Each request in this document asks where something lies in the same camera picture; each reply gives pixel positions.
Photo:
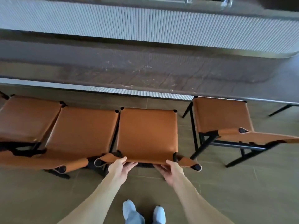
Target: hand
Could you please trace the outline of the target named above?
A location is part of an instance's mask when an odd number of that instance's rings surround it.
[[[137,162],[126,163],[126,160],[127,157],[118,159],[108,167],[109,175],[112,175],[121,184],[126,181],[129,171],[138,164]]]
[[[184,172],[178,163],[172,162],[170,160],[166,160],[166,163],[169,166],[154,164],[154,167],[163,175],[166,182],[173,187],[174,178],[178,177],[179,175],[184,175]]]

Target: person's left hand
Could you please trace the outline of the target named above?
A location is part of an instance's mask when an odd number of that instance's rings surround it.
[[[127,157],[118,159],[108,167],[109,174],[121,184],[126,181],[129,171],[138,164],[137,162],[126,163],[126,160]]]

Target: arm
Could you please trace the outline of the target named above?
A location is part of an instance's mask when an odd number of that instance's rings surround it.
[[[126,157],[109,166],[109,173],[95,191],[58,224],[102,224],[128,172],[138,163],[125,164]]]
[[[189,224],[233,224],[232,221],[200,196],[177,163],[169,160],[166,162],[169,166],[155,165],[155,168],[161,172],[166,182],[174,188]]]

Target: shoe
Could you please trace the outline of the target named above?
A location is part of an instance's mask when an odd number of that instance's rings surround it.
[[[164,208],[161,206],[156,206],[154,210],[154,214],[152,215],[153,222],[158,222],[161,224],[166,224],[166,216]]]
[[[131,200],[126,200],[123,203],[123,217],[125,218],[125,220],[128,219],[131,211],[136,211],[136,207]]]

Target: forearm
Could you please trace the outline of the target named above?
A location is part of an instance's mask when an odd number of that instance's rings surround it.
[[[233,224],[200,196],[183,174],[174,179],[173,187],[181,201],[189,224]]]
[[[95,191],[58,224],[102,224],[121,183],[107,175]]]

